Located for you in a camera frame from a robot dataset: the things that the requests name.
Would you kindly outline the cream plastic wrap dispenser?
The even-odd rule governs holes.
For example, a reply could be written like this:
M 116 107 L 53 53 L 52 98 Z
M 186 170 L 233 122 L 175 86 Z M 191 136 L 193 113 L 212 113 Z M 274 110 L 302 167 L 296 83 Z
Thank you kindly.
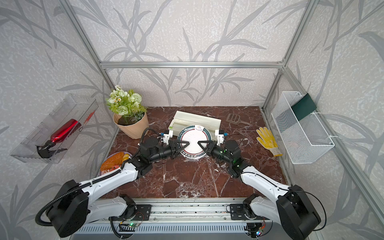
M 176 111 L 168 129 L 173 131 L 174 136 L 177 136 L 182 129 L 192 126 L 200 125 L 209 131 L 213 140 L 216 140 L 215 130 L 219 130 L 222 120 L 201 115 Z

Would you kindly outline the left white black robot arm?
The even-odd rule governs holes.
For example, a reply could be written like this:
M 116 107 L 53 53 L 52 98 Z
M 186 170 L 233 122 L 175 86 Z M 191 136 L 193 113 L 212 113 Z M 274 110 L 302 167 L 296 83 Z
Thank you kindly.
M 110 191 L 133 182 L 153 168 L 153 163 L 163 159 L 174 159 L 189 146 L 189 142 L 168 140 L 159 143 L 158 138 L 147 139 L 139 151 L 123 161 L 117 169 L 97 178 L 77 183 L 66 182 L 55 198 L 43 209 L 61 238 L 77 232 L 83 225 L 101 219 L 130 219 L 136 215 L 136 203 L 127 195 L 113 199 L 102 197 Z

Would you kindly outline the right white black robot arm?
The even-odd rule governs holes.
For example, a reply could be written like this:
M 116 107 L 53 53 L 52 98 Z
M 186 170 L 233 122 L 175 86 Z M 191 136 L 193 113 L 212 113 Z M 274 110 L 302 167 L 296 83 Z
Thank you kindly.
M 243 201 L 245 215 L 249 219 L 267 218 L 283 227 L 293 240 L 306 239 L 321 223 L 321 217 L 313 206 L 308 192 L 300 186 L 281 184 L 262 174 L 241 156 L 235 140 L 220 147 L 216 141 L 199 141 L 199 147 L 208 156 L 228 164 L 228 173 L 261 193 Z

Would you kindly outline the purple plate of toy food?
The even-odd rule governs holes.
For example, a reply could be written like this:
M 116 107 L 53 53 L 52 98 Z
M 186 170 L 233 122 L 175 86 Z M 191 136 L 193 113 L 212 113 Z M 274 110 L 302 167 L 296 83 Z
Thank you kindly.
M 102 176 L 122 166 L 123 162 L 129 160 L 132 155 L 128 152 L 117 152 L 110 155 L 102 164 L 99 175 Z

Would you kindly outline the brown slotted spatula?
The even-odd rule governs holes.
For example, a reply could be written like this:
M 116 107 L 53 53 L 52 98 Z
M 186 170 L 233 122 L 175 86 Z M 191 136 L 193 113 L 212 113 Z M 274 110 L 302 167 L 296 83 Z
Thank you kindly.
M 231 123 L 231 124 L 235 124 L 235 125 L 238 125 L 238 124 L 245 124 L 247 126 L 251 125 L 248 122 L 242 121 L 241 116 L 237 115 L 237 114 L 228 114 L 228 116 L 226 118 L 226 122 Z

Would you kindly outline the artificial flowers in beige pot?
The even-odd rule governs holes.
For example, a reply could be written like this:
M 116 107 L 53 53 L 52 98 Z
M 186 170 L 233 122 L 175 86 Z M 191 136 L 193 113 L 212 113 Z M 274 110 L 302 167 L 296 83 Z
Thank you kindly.
M 140 94 L 116 85 L 106 98 L 106 104 L 114 114 L 114 123 L 123 133 L 131 139 L 142 137 L 144 130 L 149 127 L 149 121 Z

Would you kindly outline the yellow rubber glove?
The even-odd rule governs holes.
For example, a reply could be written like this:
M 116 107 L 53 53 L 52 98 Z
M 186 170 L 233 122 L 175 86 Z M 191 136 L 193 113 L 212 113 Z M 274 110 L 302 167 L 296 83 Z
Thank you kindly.
M 259 135 L 257 137 L 257 141 L 267 150 L 269 150 L 274 157 L 280 157 L 283 155 L 283 153 L 280 151 L 277 142 L 275 140 L 275 137 L 273 136 L 272 132 L 264 127 L 259 128 L 257 130 L 257 134 Z

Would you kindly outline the dark green card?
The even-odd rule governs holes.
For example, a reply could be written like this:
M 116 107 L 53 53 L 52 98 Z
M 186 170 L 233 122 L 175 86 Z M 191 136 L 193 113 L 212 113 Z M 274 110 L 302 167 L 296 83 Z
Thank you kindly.
M 306 116 L 317 109 L 315 102 L 312 100 L 309 93 L 303 96 L 298 102 L 292 106 L 294 115 L 298 121 L 301 121 Z

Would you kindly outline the red spray bottle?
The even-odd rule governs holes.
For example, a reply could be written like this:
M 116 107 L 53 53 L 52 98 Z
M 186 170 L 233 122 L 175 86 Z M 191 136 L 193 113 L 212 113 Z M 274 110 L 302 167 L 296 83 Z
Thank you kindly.
M 56 145 L 63 143 L 67 137 L 75 133 L 82 125 L 75 119 L 70 119 L 58 130 L 51 134 L 50 138 L 42 146 L 37 146 L 37 152 L 41 158 L 48 159 L 55 154 L 64 152 L 67 148 L 52 150 Z

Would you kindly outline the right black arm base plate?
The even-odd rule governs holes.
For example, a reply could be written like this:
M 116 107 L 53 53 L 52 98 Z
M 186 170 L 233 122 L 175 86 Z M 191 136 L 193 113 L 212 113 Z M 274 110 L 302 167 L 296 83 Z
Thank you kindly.
M 242 204 L 230 204 L 226 206 L 226 211 L 230 214 L 230 218 L 232 221 L 243 221 L 243 222 L 262 222 L 262 221 L 270 221 L 267 218 L 263 218 L 260 216 L 256 216 L 254 218 L 248 218 L 246 216 L 246 212 L 244 210 L 244 206 Z

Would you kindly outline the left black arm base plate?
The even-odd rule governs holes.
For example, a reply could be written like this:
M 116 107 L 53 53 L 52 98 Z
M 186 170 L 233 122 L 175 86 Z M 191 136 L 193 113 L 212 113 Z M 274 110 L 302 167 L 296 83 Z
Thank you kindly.
M 151 214 L 151 205 L 136 205 L 135 211 L 132 216 L 129 217 L 130 221 L 148 221 Z

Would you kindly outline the clear plastic wall bin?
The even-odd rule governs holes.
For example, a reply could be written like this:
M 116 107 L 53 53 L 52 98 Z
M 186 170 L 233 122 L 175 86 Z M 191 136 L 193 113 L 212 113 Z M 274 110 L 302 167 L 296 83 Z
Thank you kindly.
M 67 150 L 72 146 L 80 132 L 92 118 L 99 105 L 94 98 L 67 95 L 58 106 L 11 152 L 10 156 L 23 163 L 58 164 Z M 58 130 L 70 119 L 79 121 L 82 125 L 75 133 L 52 150 L 67 148 L 66 151 L 55 154 L 51 158 L 41 158 L 37 146 L 42 146 L 51 134 Z

